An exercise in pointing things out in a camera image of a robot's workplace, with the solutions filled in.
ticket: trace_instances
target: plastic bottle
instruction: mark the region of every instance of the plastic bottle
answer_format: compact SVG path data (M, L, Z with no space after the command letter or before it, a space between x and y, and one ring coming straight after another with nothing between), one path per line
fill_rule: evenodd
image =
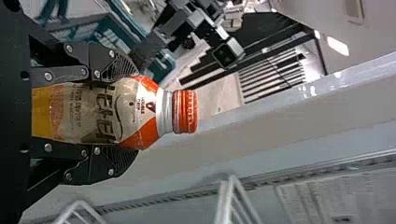
M33 136L145 149L166 133L194 133L194 91L165 91L148 77L33 89Z

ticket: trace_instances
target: screw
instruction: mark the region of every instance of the screw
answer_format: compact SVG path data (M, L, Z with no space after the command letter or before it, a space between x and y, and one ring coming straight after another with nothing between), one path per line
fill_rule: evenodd
M81 151L81 156L82 157L87 157L87 151L86 150L82 150Z
M100 78L100 72L98 70L95 70L93 74L95 75L96 78Z
M95 155L99 155L100 154L100 148L96 147L95 150L93 151L93 153L95 153Z
M114 58L114 56L116 56L115 53L114 53L114 50L111 50L111 51L108 53L108 55L110 55L110 58Z
M65 177L66 177L67 181L71 181L72 180L72 175L70 173L67 173Z
M51 81L52 80L52 74L51 73L44 73L44 79L46 79L47 81Z
M44 145L44 150L48 153L51 153L52 151L52 145L50 143L47 143L46 145Z
M85 68L81 68L81 74L83 76L87 75L87 70L85 70Z
M108 175L114 175L114 170L113 169L109 169L108 170Z
M69 53L73 52L73 47L71 45L67 45L66 49Z

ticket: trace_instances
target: black bracket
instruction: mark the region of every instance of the black bracket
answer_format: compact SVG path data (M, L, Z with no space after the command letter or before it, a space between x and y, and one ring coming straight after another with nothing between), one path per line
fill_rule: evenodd
M87 43L48 47L31 41L34 60L43 63L30 69L32 88L64 82L112 83L137 73L133 61L116 49ZM46 60L46 55L53 58ZM39 137L31 138L26 151L41 160L31 169L27 206L59 184L90 185L120 176L138 153L110 144L71 144Z

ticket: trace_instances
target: orange label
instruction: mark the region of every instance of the orange label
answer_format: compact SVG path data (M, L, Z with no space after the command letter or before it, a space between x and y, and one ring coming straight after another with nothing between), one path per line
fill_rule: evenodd
M33 135L72 143L144 149L159 136L158 85L148 77L110 85L65 83L33 90Z

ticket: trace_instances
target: orange bottle cap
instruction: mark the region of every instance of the orange bottle cap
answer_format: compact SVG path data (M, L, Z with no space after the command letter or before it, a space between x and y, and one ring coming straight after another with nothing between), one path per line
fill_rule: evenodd
M194 91L174 91L172 123L175 133L195 133L198 127L198 104Z

